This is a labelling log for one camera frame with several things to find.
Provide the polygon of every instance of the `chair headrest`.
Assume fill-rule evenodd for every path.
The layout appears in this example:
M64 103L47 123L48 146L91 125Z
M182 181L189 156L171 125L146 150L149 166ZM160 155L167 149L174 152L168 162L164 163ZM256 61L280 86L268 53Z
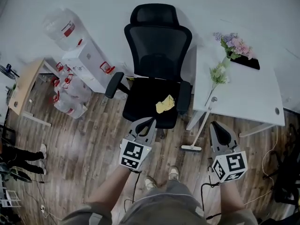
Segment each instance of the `chair headrest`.
M132 25L179 27L175 7L161 3L137 6L131 14L130 23Z

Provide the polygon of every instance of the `shoe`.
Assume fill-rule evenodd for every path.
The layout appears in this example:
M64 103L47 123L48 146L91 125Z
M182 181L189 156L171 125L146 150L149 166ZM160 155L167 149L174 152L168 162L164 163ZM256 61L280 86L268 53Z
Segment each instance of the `shoe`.
M157 188L156 182L151 177L146 177L145 178L145 186L146 186L148 191L153 189L153 188Z
M169 168L169 180L178 180L179 179L179 171L175 166L171 166Z
M46 159L47 158L47 148L46 148L45 144L42 143L41 149L39 151L43 154L43 156L44 156L43 159Z
M42 161L39 161L39 167L43 169L44 175L47 175L47 170L45 169L45 164Z

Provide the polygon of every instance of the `plastic bottle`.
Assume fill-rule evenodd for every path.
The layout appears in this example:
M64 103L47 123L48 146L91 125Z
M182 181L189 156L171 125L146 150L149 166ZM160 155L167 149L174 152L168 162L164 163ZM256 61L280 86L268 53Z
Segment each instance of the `plastic bottle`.
M84 103L88 102L92 95L90 88L78 76L73 74L68 75L62 88L71 97L78 98Z
M71 73L71 69L67 65L62 65L60 62L56 65L60 80L64 81Z
M60 93L53 97L54 107L74 119L80 118L87 109L78 102L75 102L67 93Z
M68 9L56 9L44 21L44 32L64 51L74 50L83 39L85 28Z

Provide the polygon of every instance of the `desk leg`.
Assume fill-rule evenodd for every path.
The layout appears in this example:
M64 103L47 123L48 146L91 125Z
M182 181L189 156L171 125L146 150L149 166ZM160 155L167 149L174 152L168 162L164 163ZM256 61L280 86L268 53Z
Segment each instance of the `desk leg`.
M199 121L203 114L203 111L194 111L193 116L187 125L188 131L190 131L193 128L193 126L195 126L195 124Z
M44 65L46 68L48 68L48 70L49 70L50 72L52 72L55 76L59 77L58 72L57 72L53 67L51 67L51 65L50 65L48 62L46 62L46 61L44 60L43 65Z
M30 113L30 112L24 111L22 115L24 116L24 114L26 114L27 116L31 116L31 117L33 117L33 114L32 114L32 113Z
M39 123L41 123L41 124L43 124L43 125L46 125L46 126L51 127L51 123L48 123L48 122L45 122L45 121L43 121L43 120L37 119L37 118L35 118L35 117L33 116L33 114L31 114L31 113L29 113L29 112L23 112L23 113L22 113L22 116L25 117L25 118L28 118L28 119L30 119L30 120L33 120L33 121L35 121L35 122L39 122Z
M275 126L275 125L274 124L269 124L269 123L263 123L262 125L254 127L252 129L250 129L249 131L240 133L239 137L247 137L247 136L253 135L255 133L260 133L263 130L269 129L269 128L273 127L273 126Z

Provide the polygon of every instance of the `mop handle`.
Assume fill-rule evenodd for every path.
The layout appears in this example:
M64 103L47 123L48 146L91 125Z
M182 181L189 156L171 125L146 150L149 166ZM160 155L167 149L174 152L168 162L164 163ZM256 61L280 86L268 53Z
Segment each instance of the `mop handle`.
M208 111L207 111L206 114L205 114L205 117L204 117L203 122L202 122L202 124L201 124L201 126L200 126L200 129L199 129L199 131L198 131L198 133L197 133L197 136L196 136L195 139L194 139L194 142L193 142L193 144L192 144L192 147L195 146L195 144L196 144L196 142L197 142L197 140L198 140L198 137L200 136L200 133L202 132L203 127L204 127L204 125L205 125L205 123L206 123L206 120L208 119L208 116L210 115L212 103L216 102L217 100L218 100L218 99L217 99L216 97L212 97L212 98L211 98L211 101L210 101L210 103L209 103L209 105L208 105Z

